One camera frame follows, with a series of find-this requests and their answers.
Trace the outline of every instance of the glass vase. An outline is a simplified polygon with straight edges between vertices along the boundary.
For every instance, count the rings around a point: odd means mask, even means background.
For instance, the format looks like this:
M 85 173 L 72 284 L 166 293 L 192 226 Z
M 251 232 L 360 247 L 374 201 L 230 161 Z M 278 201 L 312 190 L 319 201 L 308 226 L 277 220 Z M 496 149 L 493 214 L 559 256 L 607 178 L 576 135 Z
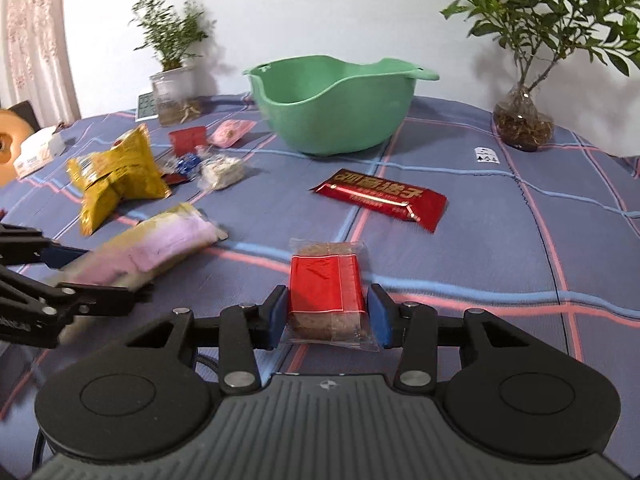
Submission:
M 183 66 L 151 76 L 151 88 L 162 126 L 183 124 L 200 116 L 193 66 Z
M 519 84 L 495 105 L 493 119 L 502 141 L 523 152 L 535 152 L 554 132 L 551 117 L 538 111 L 530 92 Z

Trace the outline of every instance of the green plastic bowl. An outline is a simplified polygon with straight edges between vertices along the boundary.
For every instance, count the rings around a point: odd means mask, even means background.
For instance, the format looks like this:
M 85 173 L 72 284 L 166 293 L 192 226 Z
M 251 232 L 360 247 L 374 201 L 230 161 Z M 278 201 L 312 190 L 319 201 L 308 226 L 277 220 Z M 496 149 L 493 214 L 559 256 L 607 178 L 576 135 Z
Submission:
M 294 150 L 322 156 L 388 139 L 409 111 L 416 80 L 440 78 L 399 59 L 359 65 L 330 56 L 293 57 L 244 73 L 273 131 Z

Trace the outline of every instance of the curtain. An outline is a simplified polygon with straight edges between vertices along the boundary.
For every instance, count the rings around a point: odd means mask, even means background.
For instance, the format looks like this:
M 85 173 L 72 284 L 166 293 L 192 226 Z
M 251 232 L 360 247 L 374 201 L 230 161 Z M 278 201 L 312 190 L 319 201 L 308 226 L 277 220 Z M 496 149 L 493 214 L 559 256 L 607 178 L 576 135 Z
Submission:
M 62 0 L 0 0 L 0 31 L 2 107 L 29 100 L 43 127 L 79 119 Z

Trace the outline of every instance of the wall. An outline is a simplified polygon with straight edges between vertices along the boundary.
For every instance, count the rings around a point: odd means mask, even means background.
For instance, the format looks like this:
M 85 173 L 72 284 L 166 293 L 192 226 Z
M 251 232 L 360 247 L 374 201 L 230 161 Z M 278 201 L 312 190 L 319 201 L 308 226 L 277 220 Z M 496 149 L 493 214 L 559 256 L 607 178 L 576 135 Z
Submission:
M 158 63 L 133 52 L 142 34 L 130 20 L 135 0 L 65 0 L 72 74 L 82 114 L 131 108 Z M 199 0 L 217 20 L 200 60 L 200 91 L 248 90 L 242 70 L 304 54 L 354 62 L 399 57 L 436 69 L 435 83 L 417 93 L 491 109 L 511 87 L 508 56 L 488 38 L 465 39 L 461 16 L 438 11 L 451 0 Z M 589 65 L 578 53 L 556 67 L 538 96 L 542 111 L 615 154 L 639 154 L 640 73 Z

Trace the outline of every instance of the yellow package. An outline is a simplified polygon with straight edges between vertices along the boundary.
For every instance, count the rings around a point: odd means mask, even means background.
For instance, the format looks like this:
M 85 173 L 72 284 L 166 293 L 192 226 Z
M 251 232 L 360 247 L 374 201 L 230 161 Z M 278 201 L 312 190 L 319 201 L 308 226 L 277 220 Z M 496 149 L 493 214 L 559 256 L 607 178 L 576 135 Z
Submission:
M 84 193 L 80 211 L 80 232 L 84 236 L 100 227 L 120 200 L 171 195 L 151 153 L 146 124 L 121 136 L 107 152 L 72 158 L 66 172 Z

